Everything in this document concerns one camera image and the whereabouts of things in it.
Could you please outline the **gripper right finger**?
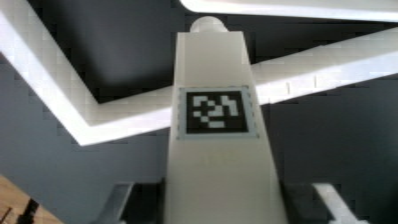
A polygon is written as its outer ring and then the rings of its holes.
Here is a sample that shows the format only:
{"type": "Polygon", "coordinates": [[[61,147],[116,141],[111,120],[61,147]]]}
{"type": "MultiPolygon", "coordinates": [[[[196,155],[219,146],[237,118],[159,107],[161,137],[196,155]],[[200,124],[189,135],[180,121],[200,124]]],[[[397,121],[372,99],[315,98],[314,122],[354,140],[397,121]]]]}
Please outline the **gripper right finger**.
{"type": "Polygon", "coordinates": [[[330,221],[330,224],[370,224],[370,222],[362,220],[354,215],[333,184],[315,183],[314,187],[333,214],[333,220],[330,221]]]}

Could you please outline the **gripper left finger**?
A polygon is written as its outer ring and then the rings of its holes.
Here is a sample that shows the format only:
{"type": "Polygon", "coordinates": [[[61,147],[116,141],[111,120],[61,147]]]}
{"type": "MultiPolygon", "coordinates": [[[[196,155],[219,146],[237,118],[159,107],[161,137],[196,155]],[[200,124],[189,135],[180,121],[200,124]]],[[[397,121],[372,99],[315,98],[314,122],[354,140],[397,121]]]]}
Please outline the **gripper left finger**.
{"type": "Polygon", "coordinates": [[[91,224],[127,224],[123,214],[129,205],[134,183],[120,183],[109,195],[99,218],[91,224]]]}

